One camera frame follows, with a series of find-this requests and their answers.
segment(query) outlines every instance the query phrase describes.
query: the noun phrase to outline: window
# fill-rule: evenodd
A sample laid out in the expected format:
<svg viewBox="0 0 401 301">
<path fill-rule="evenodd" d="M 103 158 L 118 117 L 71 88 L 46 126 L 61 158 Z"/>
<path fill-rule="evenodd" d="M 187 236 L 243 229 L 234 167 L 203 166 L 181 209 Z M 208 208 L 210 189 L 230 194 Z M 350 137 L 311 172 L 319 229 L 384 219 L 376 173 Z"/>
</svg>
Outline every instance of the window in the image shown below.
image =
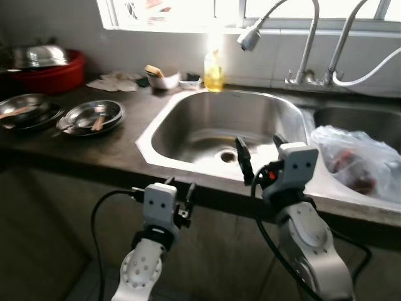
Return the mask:
<svg viewBox="0 0 401 301">
<path fill-rule="evenodd" d="M 144 27 L 170 30 L 205 27 L 213 22 L 246 27 L 277 0 L 97 0 L 108 29 Z M 360 0 L 319 0 L 319 29 L 341 29 Z M 288 0 L 265 22 L 265 28 L 308 29 L 313 15 L 311 0 Z M 357 14 L 353 29 L 401 30 L 401 0 L 368 0 Z"/>
</svg>

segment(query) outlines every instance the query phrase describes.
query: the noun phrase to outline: double sink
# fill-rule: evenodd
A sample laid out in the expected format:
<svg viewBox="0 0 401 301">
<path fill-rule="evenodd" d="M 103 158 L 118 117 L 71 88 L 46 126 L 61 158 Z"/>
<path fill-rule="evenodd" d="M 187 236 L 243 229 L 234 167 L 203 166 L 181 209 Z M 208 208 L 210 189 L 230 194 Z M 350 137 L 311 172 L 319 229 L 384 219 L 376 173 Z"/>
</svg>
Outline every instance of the double sink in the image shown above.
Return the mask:
<svg viewBox="0 0 401 301">
<path fill-rule="evenodd" d="M 284 98 L 255 92 L 181 92 L 172 97 L 137 141 L 150 164 L 242 181 L 235 138 L 249 147 L 254 170 L 278 157 L 275 133 L 290 142 L 310 143 L 320 125 L 362 130 L 401 152 L 401 114 L 348 107 L 300 107 Z M 339 183 L 321 156 L 305 193 L 401 213 L 397 203 L 365 196 Z"/>
</svg>

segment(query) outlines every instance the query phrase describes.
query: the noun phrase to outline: black cable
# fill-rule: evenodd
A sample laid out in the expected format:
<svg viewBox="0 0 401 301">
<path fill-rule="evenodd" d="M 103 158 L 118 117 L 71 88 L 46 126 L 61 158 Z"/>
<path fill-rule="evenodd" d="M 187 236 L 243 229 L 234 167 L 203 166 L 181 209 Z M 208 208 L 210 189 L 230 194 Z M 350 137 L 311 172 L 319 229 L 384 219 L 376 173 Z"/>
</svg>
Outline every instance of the black cable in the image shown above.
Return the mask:
<svg viewBox="0 0 401 301">
<path fill-rule="evenodd" d="M 264 171 L 265 169 L 268 170 L 268 166 L 265 165 L 262 168 L 260 168 L 260 170 L 258 170 L 258 172 L 255 174 L 253 180 L 252 180 L 252 184 L 251 184 L 251 201 L 255 201 L 256 197 L 256 185 L 258 184 L 259 181 L 259 175 L 262 173 L 262 171 Z M 271 240 L 268 232 L 266 231 L 266 229 L 264 229 L 264 226 L 262 224 L 261 219 L 259 218 L 256 210 L 253 210 L 253 215 L 254 215 L 254 219 L 256 221 L 256 224 L 258 225 L 258 228 L 260 230 L 260 232 L 262 233 L 262 236 L 264 238 L 264 240 L 266 241 L 266 243 L 269 245 L 270 249 L 272 250 L 272 252 L 274 253 L 274 255 L 277 257 L 277 259 L 281 262 L 281 264 L 285 267 L 285 269 L 287 270 L 287 272 L 295 279 L 296 283 L 302 287 L 305 292 L 307 292 L 315 301 L 323 301 L 322 298 L 320 298 L 310 287 L 309 285 L 307 285 L 302 279 L 301 277 L 295 272 L 294 268 L 288 263 L 288 261 L 284 258 L 284 256 L 281 254 L 281 252 L 277 249 L 276 245 L 274 244 L 274 242 Z"/>
<path fill-rule="evenodd" d="M 360 264 L 357 266 L 357 268 L 352 273 L 352 282 L 353 282 L 353 285 L 356 286 L 358 277 L 360 276 L 361 272 L 366 268 L 369 261 L 372 259 L 372 251 L 370 251 L 370 249 L 367 246 L 364 246 L 363 244 L 353 241 L 351 238 L 347 237 L 346 235 L 344 235 L 334 229 L 331 229 L 331 232 L 333 233 L 334 237 L 337 237 L 343 241 L 346 241 L 347 243 L 350 243 L 351 245 L 354 245 L 365 252 L 365 257 L 363 258 L 363 260 L 360 262 Z"/>
<path fill-rule="evenodd" d="M 90 229 L 92 232 L 92 238 L 93 241 L 95 242 L 95 247 L 96 247 L 96 253 L 98 256 L 98 264 L 99 264 L 99 271 L 100 271 L 100 287 L 99 287 L 99 296 L 98 296 L 98 301 L 103 301 L 103 296 L 105 294 L 105 272 L 104 272 L 104 266 L 103 266 L 103 258 L 102 258 L 102 253 L 100 251 L 100 247 L 98 244 L 98 240 L 96 238 L 96 224 L 95 224 L 95 219 L 96 219 L 96 213 L 100 207 L 100 205 L 110 196 L 113 196 L 114 194 L 127 194 L 129 196 L 133 196 L 132 191 L 126 191 L 126 190 L 114 190 L 110 191 L 109 193 L 106 193 L 104 196 L 102 196 L 99 201 L 96 203 L 95 207 L 92 210 L 92 214 L 90 217 Z"/>
</svg>

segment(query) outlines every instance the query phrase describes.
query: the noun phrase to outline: sink drain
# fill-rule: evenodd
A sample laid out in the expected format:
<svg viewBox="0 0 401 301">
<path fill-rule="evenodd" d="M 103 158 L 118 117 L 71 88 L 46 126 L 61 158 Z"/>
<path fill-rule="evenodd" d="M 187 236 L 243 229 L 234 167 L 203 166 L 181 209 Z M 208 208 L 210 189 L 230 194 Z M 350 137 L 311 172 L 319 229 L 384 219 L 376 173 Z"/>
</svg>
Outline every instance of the sink drain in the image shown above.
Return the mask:
<svg viewBox="0 0 401 301">
<path fill-rule="evenodd" d="M 219 155 L 220 159 L 225 163 L 237 162 L 237 153 L 233 150 L 224 150 Z"/>
</svg>

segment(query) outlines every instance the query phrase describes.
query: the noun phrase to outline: red bowl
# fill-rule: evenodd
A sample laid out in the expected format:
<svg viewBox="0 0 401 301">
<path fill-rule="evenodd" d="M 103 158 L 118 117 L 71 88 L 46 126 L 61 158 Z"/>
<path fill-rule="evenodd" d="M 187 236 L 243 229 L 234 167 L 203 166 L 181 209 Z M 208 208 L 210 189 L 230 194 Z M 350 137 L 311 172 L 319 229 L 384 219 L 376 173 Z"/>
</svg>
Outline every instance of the red bowl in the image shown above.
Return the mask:
<svg viewBox="0 0 401 301">
<path fill-rule="evenodd" d="M 70 91 L 84 82 L 85 56 L 75 50 L 68 50 L 68 54 L 71 62 L 66 66 L 34 72 L 22 71 L 11 76 L 19 80 L 30 92 L 51 95 Z"/>
</svg>

